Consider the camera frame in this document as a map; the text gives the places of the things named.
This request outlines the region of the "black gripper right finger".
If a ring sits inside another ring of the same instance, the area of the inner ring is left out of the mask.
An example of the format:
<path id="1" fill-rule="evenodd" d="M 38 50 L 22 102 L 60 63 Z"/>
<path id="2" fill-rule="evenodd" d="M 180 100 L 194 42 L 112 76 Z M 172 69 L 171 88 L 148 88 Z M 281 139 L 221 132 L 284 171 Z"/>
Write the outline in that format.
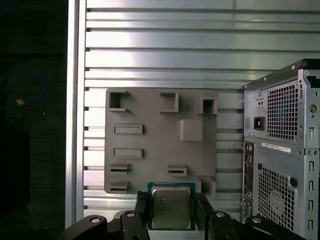
<path id="1" fill-rule="evenodd" d="M 204 240 L 299 240 L 300 236 L 259 216 L 244 223 L 223 211 L 215 211 L 203 193 L 196 194 L 196 225 Z"/>

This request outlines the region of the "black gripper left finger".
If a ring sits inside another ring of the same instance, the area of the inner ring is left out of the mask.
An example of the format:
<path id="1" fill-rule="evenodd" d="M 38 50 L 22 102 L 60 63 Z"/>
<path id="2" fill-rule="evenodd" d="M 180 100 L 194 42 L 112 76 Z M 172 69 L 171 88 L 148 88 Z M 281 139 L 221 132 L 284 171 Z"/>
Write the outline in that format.
<path id="1" fill-rule="evenodd" d="M 149 240 L 147 218 L 150 198 L 139 191 L 133 210 L 108 221 L 102 215 L 89 215 L 65 229 L 61 240 Z"/>

